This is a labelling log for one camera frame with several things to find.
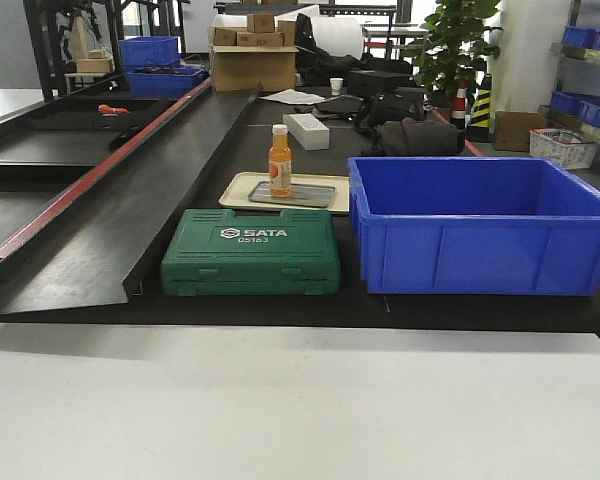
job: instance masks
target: white wall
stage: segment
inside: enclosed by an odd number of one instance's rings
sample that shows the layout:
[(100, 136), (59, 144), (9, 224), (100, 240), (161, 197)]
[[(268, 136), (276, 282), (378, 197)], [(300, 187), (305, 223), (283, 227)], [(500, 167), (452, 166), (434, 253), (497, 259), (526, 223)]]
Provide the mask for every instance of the white wall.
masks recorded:
[[(501, 2), (504, 32), (500, 58), (491, 61), (492, 112), (536, 112), (549, 103), (559, 61), (549, 49), (562, 39), (570, 4), (571, 0)], [(578, 25), (600, 30), (600, 0), (583, 0)], [(564, 90), (600, 95), (600, 67), (568, 61)]]
[(22, 0), (0, 0), (0, 88), (40, 88)]
[(188, 53), (209, 51), (207, 28), (213, 23), (217, 10), (213, 8), (215, 0), (195, 0), (182, 4), (182, 25)]

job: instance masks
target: black bag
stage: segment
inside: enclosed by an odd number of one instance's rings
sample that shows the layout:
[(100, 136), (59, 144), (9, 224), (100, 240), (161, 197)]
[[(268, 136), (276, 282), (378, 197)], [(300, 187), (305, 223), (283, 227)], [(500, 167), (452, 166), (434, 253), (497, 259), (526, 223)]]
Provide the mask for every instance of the black bag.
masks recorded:
[(296, 70), (307, 85), (328, 86), (331, 77), (343, 78), (346, 84), (347, 75), (351, 70), (364, 67), (360, 60), (351, 55), (335, 57), (317, 47), (311, 28), (311, 17), (301, 13), (296, 19), (295, 44), (298, 49)]
[(353, 126), (358, 133), (372, 134), (373, 129), (388, 121), (399, 121), (403, 118), (424, 120), (425, 111), (420, 99), (407, 98), (400, 93), (381, 93), (366, 99), (353, 119)]
[(392, 73), (411, 74), (413, 67), (403, 60), (375, 58), (370, 53), (363, 53), (362, 58), (346, 55), (336, 57), (316, 46), (311, 27), (311, 17), (299, 13), (296, 18), (295, 45), (296, 70), (306, 85), (328, 86), (329, 79), (340, 77), (347, 85), (347, 77), (351, 70), (383, 70)]
[(457, 155), (464, 150), (464, 132), (455, 125), (437, 120), (390, 120), (376, 128), (373, 147), (363, 156), (438, 157)]

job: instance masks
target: white table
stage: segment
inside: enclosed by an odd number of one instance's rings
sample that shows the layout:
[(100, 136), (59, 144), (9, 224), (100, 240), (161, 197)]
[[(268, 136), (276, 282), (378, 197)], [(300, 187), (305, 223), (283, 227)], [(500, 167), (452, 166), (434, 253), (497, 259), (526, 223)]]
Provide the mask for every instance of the white table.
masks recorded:
[(597, 480), (600, 341), (0, 324), (13, 479)]
[(0, 89), (0, 117), (43, 101), (42, 90)]

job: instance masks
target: bottle cap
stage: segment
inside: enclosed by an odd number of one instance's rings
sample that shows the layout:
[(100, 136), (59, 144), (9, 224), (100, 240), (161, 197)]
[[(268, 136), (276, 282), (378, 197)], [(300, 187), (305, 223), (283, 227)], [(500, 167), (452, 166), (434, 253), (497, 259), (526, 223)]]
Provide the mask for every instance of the bottle cap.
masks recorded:
[(271, 131), (274, 135), (286, 135), (287, 133), (289, 133), (289, 129), (283, 123), (274, 125)]

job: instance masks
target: green toolbox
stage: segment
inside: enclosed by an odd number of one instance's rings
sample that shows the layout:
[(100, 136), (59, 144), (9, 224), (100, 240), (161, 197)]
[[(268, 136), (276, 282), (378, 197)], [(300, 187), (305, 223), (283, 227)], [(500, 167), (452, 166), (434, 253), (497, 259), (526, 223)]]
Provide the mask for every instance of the green toolbox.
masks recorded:
[(340, 286), (327, 210), (186, 210), (160, 266), (167, 295), (324, 295)]

